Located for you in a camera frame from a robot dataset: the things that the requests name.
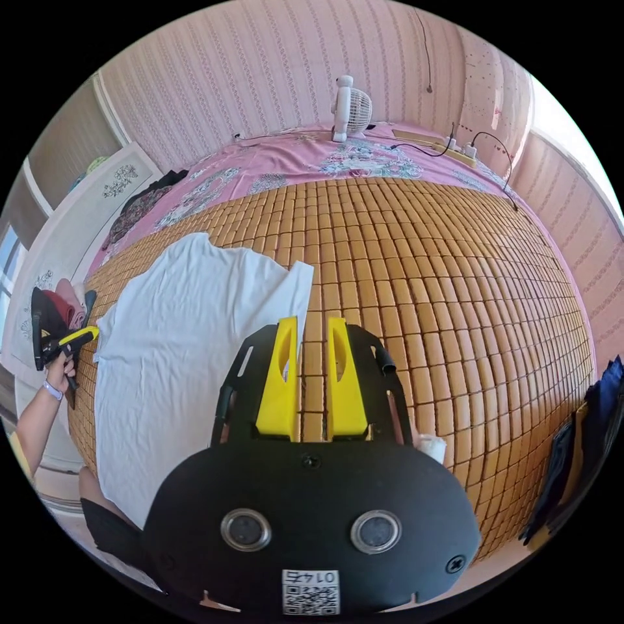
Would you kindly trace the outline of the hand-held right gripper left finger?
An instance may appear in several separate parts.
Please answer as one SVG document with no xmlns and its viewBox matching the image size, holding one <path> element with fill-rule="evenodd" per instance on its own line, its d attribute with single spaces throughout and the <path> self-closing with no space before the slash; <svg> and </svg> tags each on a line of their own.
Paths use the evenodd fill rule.
<svg viewBox="0 0 624 624">
<path fill-rule="evenodd" d="M 270 357 L 255 426 L 265 437 L 298 435 L 298 319 L 281 319 L 270 348 Z"/>
</svg>

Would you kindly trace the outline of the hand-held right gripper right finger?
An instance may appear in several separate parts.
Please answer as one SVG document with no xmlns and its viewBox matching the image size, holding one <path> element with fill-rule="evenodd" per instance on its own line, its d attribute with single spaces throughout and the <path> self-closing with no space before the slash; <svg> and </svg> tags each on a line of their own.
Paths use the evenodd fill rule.
<svg viewBox="0 0 624 624">
<path fill-rule="evenodd" d="M 329 437 L 365 437 L 367 417 L 343 318 L 328 319 L 327 430 Z"/>
</svg>

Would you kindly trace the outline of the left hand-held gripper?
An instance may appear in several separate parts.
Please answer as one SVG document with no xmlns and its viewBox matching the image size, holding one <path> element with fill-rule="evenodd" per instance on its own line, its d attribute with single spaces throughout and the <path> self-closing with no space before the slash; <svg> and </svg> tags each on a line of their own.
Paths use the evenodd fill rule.
<svg viewBox="0 0 624 624">
<path fill-rule="evenodd" d="M 70 333 L 79 310 L 55 291 L 35 287 L 31 294 L 32 347 L 36 370 L 42 372 L 47 361 L 44 348 L 57 340 L 61 349 L 80 349 L 96 340 L 97 326 L 86 326 Z"/>
</svg>

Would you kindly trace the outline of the person's left hand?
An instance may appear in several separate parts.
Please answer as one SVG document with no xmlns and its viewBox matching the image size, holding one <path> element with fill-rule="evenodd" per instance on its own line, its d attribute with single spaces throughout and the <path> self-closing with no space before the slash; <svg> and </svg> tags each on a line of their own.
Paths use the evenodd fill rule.
<svg viewBox="0 0 624 624">
<path fill-rule="evenodd" d="M 75 377 L 73 356 L 61 352 L 60 355 L 47 366 L 46 382 L 56 394 L 64 395 L 70 386 L 70 380 Z"/>
</svg>

